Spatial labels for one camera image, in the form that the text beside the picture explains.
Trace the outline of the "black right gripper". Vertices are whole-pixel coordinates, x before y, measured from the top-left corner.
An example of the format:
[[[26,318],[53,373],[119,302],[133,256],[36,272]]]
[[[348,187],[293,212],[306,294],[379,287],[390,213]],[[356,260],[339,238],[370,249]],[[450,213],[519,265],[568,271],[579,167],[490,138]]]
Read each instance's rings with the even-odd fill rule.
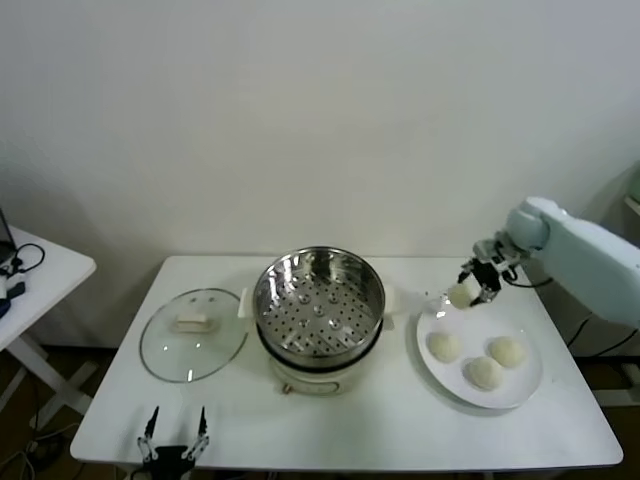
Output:
[[[490,262],[483,263],[477,258],[471,258],[461,266],[461,273],[458,281],[465,281],[473,275],[480,287],[469,289],[471,300],[470,306],[477,306],[491,303],[501,290],[500,275],[494,265]]]

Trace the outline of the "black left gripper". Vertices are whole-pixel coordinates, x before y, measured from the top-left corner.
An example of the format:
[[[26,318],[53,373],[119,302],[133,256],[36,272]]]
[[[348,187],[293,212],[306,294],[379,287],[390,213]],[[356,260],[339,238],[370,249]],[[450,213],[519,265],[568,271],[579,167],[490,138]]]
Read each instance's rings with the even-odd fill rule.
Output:
[[[146,423],[142,436],[137,438],[137,446],[142,456],[143,467],[150,473],[187,473],[195,467],[197,461],[210,443],[206,408],[200,412],[197,437],[194,443],[156,447],[153,440],[159,407],[156,406]]]

